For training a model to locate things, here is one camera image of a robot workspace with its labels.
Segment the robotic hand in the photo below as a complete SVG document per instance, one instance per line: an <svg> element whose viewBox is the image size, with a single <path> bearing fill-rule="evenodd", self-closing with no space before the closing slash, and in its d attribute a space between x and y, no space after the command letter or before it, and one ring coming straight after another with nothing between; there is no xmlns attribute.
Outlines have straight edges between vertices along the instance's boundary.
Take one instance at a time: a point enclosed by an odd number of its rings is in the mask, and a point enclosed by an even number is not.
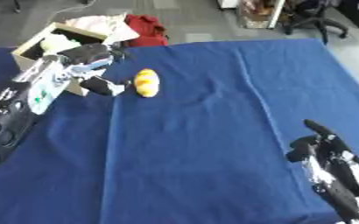
<svg viewBox="0 0 359 224"><path fill-rule="evenodd" d="M125 56L120 48L83 45L38 59L31 68L4 83L0 89L0 162L13 152L72 79L97 94L122 93L129 83L116 85L97 74Z"/></svg>
<svg viewBox="0 0 359 224"><path fill-rule="evenodd" d="M316 135L291 143L287 159L302 162L313 190L345 223L359 223L359 157L327 128L309 120L305 125Z"/></svg>

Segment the office chair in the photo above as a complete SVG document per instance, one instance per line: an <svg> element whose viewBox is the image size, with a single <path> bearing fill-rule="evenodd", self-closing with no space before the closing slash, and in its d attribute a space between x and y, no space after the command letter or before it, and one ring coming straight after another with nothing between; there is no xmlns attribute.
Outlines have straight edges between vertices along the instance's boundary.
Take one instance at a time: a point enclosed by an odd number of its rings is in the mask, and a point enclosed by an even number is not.
<svg viewBox="0 0 359 224"><path fill-rule="evenodd" d="M295 14L300 15L303 19L298 22L294 22L293 17L291 17L289 24L284 26L285 34L291 35L293 29L303 25L315 25L316 28L321 32L322 41L324 44L327 44L327 27L332 26L342 30L342 34L339 35L341 39L346 38L348 35L348 28L343 24L325 17L325 11L330 4L330 0L307 0L298 4L294 12Z"/></svg>
<svg viewBox="0 0 359 224"><path fill-rule="evenodd" d="M14 4L13 10L14 10L16 13L19 13L20 10L21 10L20 2L19 2L18 0L13 0L13 4Z"/></svg>

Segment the wooden box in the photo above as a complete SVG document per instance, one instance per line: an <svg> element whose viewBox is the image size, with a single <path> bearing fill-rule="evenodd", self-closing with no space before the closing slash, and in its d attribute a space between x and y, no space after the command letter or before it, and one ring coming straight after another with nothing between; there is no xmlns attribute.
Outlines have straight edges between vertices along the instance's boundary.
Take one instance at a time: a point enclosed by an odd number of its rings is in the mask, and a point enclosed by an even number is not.
<svg viewBox="0 0 359 224"><path fill-rule="evenodd" d="M65 24L52 23L12 52L13 58L22 71L31 67L35 60L42 57L43 50L39 43L50 33L63 34L69 39L75 39L82 45L101 43L107 38L107 36L99 33L81 30ZM80 87L77 80L71 81L67 91L82 96L85 96L88 93L87 89Z"/></svg>

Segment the red bag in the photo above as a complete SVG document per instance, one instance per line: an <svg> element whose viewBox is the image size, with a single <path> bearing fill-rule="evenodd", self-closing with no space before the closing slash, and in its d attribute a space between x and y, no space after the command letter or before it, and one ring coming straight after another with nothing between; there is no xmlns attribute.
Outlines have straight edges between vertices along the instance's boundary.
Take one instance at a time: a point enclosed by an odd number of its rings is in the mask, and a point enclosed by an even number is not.
<svg viewBox="0 0 359 224"><path fill-rule="evenodd" d="M165 27L155 18L150 16L126 16L125 22L139 38L126 41L127 46L167 46Z"/></svg>

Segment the blue fabric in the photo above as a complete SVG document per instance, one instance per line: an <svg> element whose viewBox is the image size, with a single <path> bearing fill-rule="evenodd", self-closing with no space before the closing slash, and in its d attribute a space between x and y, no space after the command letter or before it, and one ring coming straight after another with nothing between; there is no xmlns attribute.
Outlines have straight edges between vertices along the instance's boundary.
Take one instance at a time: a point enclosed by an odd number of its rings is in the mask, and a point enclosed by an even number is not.
<svg viewBox="0 0 359 224"><path fill-rule="evenodd" d="M333 223L289 143L335 130L359 154L359 85L315 40L132 49L116 69L161 78L157 97L117 98L101 224Z"/></svg>
<svg viewBox="0 0 359 224"><path fill-rule="evenodd" d="M332 223L284 155L314 119L359 153L359 85L313 40L130 50L157 97L64 93L0 165L0 224ZM0 49L0 82L18 73Z"/></svg>
<svg viewBox="0 0 359 224"><path fill-rule="evenodd" d="M18 73L0 49L0 83ZM0 165L0 224L97 223L112 98L64 93Z"/></svg>

